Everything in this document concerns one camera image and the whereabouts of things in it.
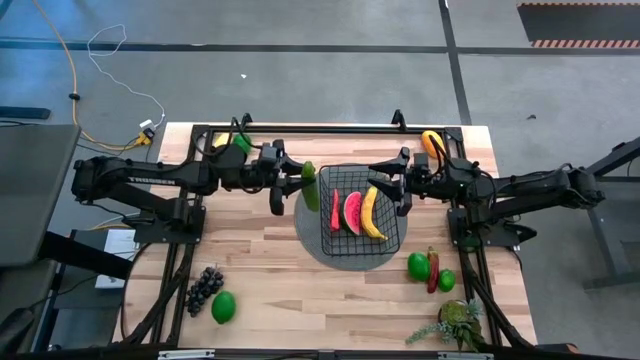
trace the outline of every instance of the wire basket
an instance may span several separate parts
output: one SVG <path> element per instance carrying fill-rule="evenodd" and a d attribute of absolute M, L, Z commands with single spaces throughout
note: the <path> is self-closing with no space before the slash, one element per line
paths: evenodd
<path fill-rule="evenodd" d="M 349 255 L 384 255 L 393 254 L 400 249 L 400 236 L 395 213 L 395 204 L 382 192 L 378 192 L 373 207 L 373 224 L 388 240 L 372 239 L 363 229 L 355 235 L 345 229 L 341 220 L 340 230 L 330 229 L 331 210 L 333 208 L 333 190 L 338 189 L 340 196 L 340 212 L 347 196 L 358 191 L 364 196 L 372 185 L 370 178 L 388 179 L 383 173 L 369 170 L 364 165 L 332 165 L 323 166 L 320 178 L 320 226 L 322 231 L 322 251 L 330 256 Z"/>

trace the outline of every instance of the yellow banana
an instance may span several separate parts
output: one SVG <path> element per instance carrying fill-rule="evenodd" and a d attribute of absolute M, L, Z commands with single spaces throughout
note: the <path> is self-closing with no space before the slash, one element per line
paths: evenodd
<path fill-rule="evenodd" d="M 362 210 L 360 211 L 360 223 L 364 231 L 370 237 L 374 239 L 382 239 L 387 240 L 387 237 L 384 236 L 378 230 L 378 228 L 373 225 L 373 205 L 376 202 L 376 196 L 378 195 L 378 188 L 372 186 L 367 190 L 367 195 L 365 195 L 364 200 L 362 201 Z"/>

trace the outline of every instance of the wooden table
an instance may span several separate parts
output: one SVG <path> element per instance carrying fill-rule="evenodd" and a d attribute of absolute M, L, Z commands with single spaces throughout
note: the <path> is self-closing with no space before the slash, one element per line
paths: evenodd
<path fill-rule="evenodd" d="M 167 124 L 159 160 L 180 163 L 189 145 L 191 123 Z M 467 158 L 497 176 L 489 130 L 462 127 Z M 416 135 L 252 134 L 254 142 L 285 140 L 296 160 L 311 160 L 316 168 L 339 163 L 374 163 L 395 157 L 401 146 L 423 151 Z M 163 197 L 178 190 L 154 186 Z M 419 327 L 436 321 L 440 305 L 464 299 L 457 251 L 451 246 L 445 220 L 448 204 L 413 198 L 407 237 L 400 251 L 381 267 L 365 272 L 339 271 L 322 265 L 302 247 L 293 223 L 298 194 L 285 201 L 284 216 L 269 210 L 268 191 L 247 195 L 218 191 L 205 198 L 207 218 L 203 241 L 191 267 L 191 281 L 217 263 L 225 275 L 224 289 L 237 299 L 237 313 L 218 325 L 205 309 L 191 318 L 185 313 L 180 347 L 331 348 L 331 349 L 452 349 L 436 337 L 406 346 Z M 441 268 L 457 273 L 450 293 L 427 294 L 425 285 L 407 277 L 407 257 L 440 253 Z M 150 246 L 136 263 L 126 293 L 126 328 L 132 331 L 158 296 L 167 245 Z M 518 262 L 505 249 L 486 251 L 493 293 L 498 305 L 529 341 L 535 343 L 529 305 Z M 167 307 L 163 340 L 171 325 L 174 303 Z M 485 338 L 490 339 L 483 326 Z"/>

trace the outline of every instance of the red chili pepper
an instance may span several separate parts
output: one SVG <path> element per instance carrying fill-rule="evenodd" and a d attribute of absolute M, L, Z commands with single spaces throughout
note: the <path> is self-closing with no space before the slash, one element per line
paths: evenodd
<path fill-rule="evenodd" d="M 331 231 L 340 230 L 340 196 L 338 189 L 333 189 L 333 211 L 331 212 Z"/>
<path fill-rule="evenodd" d="M 427 292 L 429 294 L 433 294 L 436 292 L 438 288 L 438 277 L 440 276 L 440 264 L 438 264 L 438 253 L 433 250 L 431 246 L 429 246 L 429 251 L 427 252 L 427 259 L 429 259 L 429 263 L 431 264 L 431 275 L 429 275 L 429 280 L 427 281 Z"/>

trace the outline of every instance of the gray floor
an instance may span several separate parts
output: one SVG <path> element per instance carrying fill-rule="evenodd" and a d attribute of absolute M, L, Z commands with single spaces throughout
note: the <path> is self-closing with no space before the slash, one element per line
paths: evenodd
<path fill-rule="evenodd" d="M 449 0 L 458 45 L 529 46 L 515 3 Z M 124 23 L 129 39 L 138 42 L 444 44 L 436 0 L 41 0 L 41 4 L 62 35 L 73 40 L 88 40 L 102 27 Z M 14 2 L 0 21 L 0 36 L 52 38 L 28 0 Z M 119 37 L 114 31 L 104 39 Z M 80 121 L 90 133 L 124 143 L 138 123 L 158 119 L 152 102 L 99 74 L 86 52 L 75 51 L 73 56 L 83 96 Z M 475 125 L 490 127 L 501 174 L 550 169 L 567 161 L 587 165 L 619 142 L 638 136 L 638 59 L 462 56 L 471 118 Z M 401 108 L 411 123 L 460 123 L 446 55 L 130 52 L 100 62 L 134 89 L 156 96 L 169 121 L 228 120 L 248 111 L 256 121 L 265 122 L 386 123 L 393 110 Z M 0 51 L 3 105 L 49 107 L 51 123 L 70 123 L 66 98 L 70 89 L 61 51 Z M 526 120 L 531 114 L 537 119 Z M 154 158 L 157 147 L 152 154 Z M 83 149 L 76 154 L 90 156 Z M 129 156 L 142 159 L 144 153 L 136 150 Z M 640 173 L 640 163 L 632 173 Z M 110 217 L 79 206 L 65 191 L 51 229 L 66 234 Z M 538 340 L 573 342 L 586 353 L 637 358 L 634 340 L 640 335 L 640 311 L 634 305 L 640 286 L 582 290 L 582 281 L 604 275 L 586 213 L 547 210 L 523 217 L 522 223 L 539 231 L 522 250 Z M 73 335 L 78 319 L 86 316 L 65 314 L 65 318 L 72 320 L 65 322 L 68 330 L 59 342 L 95 343 Z"/>

